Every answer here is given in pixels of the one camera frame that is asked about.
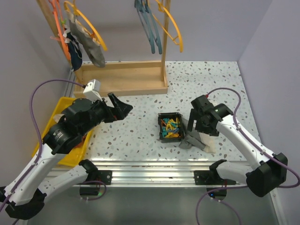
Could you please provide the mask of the yellow plastic hanger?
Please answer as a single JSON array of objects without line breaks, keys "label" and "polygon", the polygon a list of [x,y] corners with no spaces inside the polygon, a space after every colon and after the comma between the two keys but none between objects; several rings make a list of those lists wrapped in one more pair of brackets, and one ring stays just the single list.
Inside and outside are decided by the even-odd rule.
[{"label": "yellow plastic hanger", "polygon": [[155,13],[151,12],[150,15],[153,16],[155,23],[161,28],[163,35],[163,48],[166,48],[167,41],[171,40],[174,43],[180,53],[184,51],[183,37],[176,23],[173,15],[170,12],[171,1],[170,0],[155,0],[154,3],[157,5],[157,12],[160,12],[164,21],[162,22]]}]

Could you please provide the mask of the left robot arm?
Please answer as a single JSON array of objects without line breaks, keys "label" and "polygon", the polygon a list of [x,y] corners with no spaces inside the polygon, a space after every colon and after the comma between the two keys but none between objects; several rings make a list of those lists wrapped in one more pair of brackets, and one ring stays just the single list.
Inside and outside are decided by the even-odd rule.
[{"label": "left robot arm", "polygon": [[36,216],[51,197],[77,184],[104,185],[99,181],[97,167],[88,159],[54,179],[45,180],[48,173],[83,141],[100,123],[125,119],[133,107],[108,94],[113,106],[104,99],[91,101],[78,98],[62,111],[58,123],[50,127],[42,140],[42,149],[27,164],[10,185],[1,187],[0,200],[7,205],[6,213],[15,219],[29,220]]}]

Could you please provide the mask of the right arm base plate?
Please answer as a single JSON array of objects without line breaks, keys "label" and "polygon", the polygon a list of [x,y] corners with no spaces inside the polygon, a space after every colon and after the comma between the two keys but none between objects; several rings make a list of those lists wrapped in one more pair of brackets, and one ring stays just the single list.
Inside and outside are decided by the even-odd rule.
[{"label": "right arm base plate", "polygon": [[236,181],[224,180],[221,178],[214,178],[210,171],[208,170],[196,170],[194,171],[194,181],[196,185],[236,185]]}]

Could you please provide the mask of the teal hanger with grey underwear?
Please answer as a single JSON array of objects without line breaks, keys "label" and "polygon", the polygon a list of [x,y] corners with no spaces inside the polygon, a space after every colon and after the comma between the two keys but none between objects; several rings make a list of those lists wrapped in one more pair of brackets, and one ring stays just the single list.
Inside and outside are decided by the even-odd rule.
[{"label": "teal hanger with grey underwear", "polygon": [[150,44],[151,53],[154,54],[155,53],[154,36],[153,36],[153,32],[151,30],[150,21],[148,19],[148,14],[143,5],[143,2],[141,0],[135,0],[134,7],[136,8],[136,11],[139,16],[142,27],[144,29],[145,35]]}]

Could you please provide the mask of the blue-grey hanger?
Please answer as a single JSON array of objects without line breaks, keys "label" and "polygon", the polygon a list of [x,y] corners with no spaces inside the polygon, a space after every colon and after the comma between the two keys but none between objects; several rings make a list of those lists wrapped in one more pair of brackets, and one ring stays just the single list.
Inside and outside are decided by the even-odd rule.
[{"label": "blue-grey hanger", "polygon": [[156,25],[156,21],[155,21],[154,15],[152,13],[152,10],[149,6],[149,3],[147,0],[141,0],[140,4],[142,6],[142,9],[140,10],[140,12],[142,13],[142,17],[146,23],[147,28],[145,28],[145,25],[143,22],[142,22],[142,26],[144,28],[146,37],[149,41],[151,52],[152,52],[152,54],[155,53],[155,45],[156,45],[156,47],[158,49],[158,53],[162,54],[163,50],[162,50],[160,35],[158,32],[158,27]]}]

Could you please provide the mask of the grey underwear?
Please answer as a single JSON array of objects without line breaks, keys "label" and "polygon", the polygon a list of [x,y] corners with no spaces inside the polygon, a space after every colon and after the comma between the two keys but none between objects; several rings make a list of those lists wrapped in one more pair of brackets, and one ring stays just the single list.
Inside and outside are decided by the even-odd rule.
[{"label": "grey underwear", "polygon": [[73,13],[68,11],[65,12],[69,21],[69,27],[72,35],[76,37],[80,44],[82,44],[90,61],[96,67],[104,68],[105,58],[100,44],[96,43],[96,39],[91,37],[87,31],[84,30],[84,27],[75,18]]},{"label": "grey underwear", "polygon": [[188,131],[188,120],[182,117],[182,127],[185,137],[181,140],[179,148],[189,150],[196,147],[206,153],[216,153],[214,139],[207,134],[198,133],[193,127],[192,131]]}]

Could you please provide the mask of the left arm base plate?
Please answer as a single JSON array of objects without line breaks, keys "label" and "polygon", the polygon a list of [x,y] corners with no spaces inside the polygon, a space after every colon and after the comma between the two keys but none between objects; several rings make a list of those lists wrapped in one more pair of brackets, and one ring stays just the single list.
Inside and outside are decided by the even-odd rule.
[{"label": "left arm base plate", "polygon": [[100,185],[100,181],[106,185],[111,185],[112,178],[113,172],[111,170],[98,170],[96,172],[89,173],[87,179],[81,184]]}]

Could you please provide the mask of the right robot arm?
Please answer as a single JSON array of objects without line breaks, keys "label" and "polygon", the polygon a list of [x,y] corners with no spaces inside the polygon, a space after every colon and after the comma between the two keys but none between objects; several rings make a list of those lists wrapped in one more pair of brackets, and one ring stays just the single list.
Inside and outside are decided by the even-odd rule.
[{"label": "right robot arm", "polygon": [[210,165],[209,179],[214,184],[232,180],[246,184],[258,197],[263,197],[286,181],[288,159],[261,145],[236,120],[225,104],[213,105],[205,95],[191,102],[188,130],[210,136],[223,134],[245,157],[248,166],[221,159]]}]

